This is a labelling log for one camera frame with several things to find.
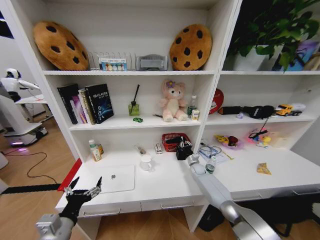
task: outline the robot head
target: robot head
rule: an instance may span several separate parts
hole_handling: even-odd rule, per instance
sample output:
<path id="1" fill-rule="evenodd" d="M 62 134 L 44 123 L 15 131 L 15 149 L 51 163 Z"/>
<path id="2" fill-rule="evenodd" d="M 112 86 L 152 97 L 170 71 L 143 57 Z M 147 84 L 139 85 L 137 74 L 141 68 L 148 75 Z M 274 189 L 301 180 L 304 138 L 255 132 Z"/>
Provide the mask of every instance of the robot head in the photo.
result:
<path id="1" fill-rule="evenodd" d="M 14 68 L 8 68 L 6 70 L 6 78 L 14 78 L 14 79 L 19 79 L 21 78 L 21 74 L 17 69 Z"/>

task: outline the stuffed toy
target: stuffed toy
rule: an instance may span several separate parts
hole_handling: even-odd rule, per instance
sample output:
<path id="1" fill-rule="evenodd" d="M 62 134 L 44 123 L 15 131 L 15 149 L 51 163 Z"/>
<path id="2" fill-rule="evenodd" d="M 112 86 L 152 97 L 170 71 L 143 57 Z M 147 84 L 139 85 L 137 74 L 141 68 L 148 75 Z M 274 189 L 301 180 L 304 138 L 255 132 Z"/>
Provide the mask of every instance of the stuffed toy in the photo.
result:
<path id="1" fill-rule="evenodd" d="M 164 98 L 161 99 L 159 105 L 163 107 L 163 120 L 165 122 L 171 122 L 174 118 L 179 121 L 187 120 L 188 115 L 184 112 L 187 106 L 187 101 L 184 100 L 185 84 L 183 82 L 176 83 L 171 80 L 164 80 L 162 92 Z"/>
<path id="2" fill-rule="evenodd" d="M 174 70 L 198 70 L 210 56 L 212 37 L 201 24 L 185 27 L 174 39 L 170 58 Z"/>
<path id="3" fill-rule="evenodd" d="M 42 55 L 60 70 L 87 70 L 88 54 L 83 44 L 64 26 L 38 22 L 33 28 L 36 46 Z"/>

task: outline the drawer handle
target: drawer handle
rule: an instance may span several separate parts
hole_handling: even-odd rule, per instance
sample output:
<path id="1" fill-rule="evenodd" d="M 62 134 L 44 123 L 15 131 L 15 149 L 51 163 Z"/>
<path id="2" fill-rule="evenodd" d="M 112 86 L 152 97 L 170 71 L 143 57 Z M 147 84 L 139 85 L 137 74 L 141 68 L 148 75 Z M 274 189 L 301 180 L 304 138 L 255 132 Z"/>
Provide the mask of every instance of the drawer handle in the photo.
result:
<path id="1" fill-rule="evenodd" d="M 232 198 L 232 200 L 234 202 L 240 202 L 240 201 L 251 201 L 251 200 L 258 200 L 258 199 L 263 199 L 262 195 L 258 192 L 258 196 L 253 196 L 253 197 L 250 197 L 250 198 Z"/>
<path id="2" fill-rule="evenodd" d="M 303 193 L 297 193 L 295 190 L 292 190 L 292 192 L 298 196 L 302 196 L 302 195 L 309 195 L 309 194 L 318 194 L 320 193 L 320 189 L 318 189 L 317 191 L 303 192 Z"/>
<path id="3" fill-rule="evenodd" d="M 186 208 L 186 207 L 193 207 L 195 205 L 195 202 L 192 201 L 192 204 L 190 204 L 190 205 L 180 205 L 180 206 L 162 206 L 162 203 L 160 205 L 161 205 L 161 209 L 169 210 L 169 209 L 180 209 L 180 208 Z"/>
<path id="4" fill-rule="evenodd" d="M 98 213 L 98 214 L 90 214 L 88 212 L 83 212 L 84 217 L 102 217 L 102 216 L 113 216 L 120 214 L 121 208 L 119 208 L 119 211 L 110 212 L 110 213 Z"/>

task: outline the cookie pillow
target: cookie pillow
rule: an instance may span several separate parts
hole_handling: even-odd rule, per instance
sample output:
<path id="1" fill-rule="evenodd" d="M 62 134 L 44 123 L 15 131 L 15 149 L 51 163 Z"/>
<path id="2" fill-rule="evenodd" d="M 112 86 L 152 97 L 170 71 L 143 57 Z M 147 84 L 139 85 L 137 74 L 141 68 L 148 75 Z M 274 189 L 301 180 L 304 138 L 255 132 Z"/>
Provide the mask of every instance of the cookie pillow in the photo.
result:
<path id="1" fill-rule="evenodd" d="M 42 55 L 58 69 L 88 69 L 85 47 L 66 27 L 52 21 L 41 21 L 34 26 L 33 37 Z"/>
<path id="2" fill-rule="evenodd" d="M 174 70 L 198 70 L 210 55 L 212 37 L 210 30 L 202 24 L 185 27 L 175 37 L 170 48 Z"/>

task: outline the yellow toy truck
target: yellow toy truck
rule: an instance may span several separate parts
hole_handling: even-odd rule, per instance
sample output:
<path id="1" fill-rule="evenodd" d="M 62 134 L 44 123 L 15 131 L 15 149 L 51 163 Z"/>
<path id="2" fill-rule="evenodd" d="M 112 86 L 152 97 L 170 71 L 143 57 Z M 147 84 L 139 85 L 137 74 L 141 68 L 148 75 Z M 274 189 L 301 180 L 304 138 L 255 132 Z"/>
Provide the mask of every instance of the yellow toy truck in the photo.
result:
<path id="1" fill-rule="evenodd" d="M 306 105 L 301 103 L 281 104 L 275 113 L 280 116 L 299 116 L 305 109 Z"/>

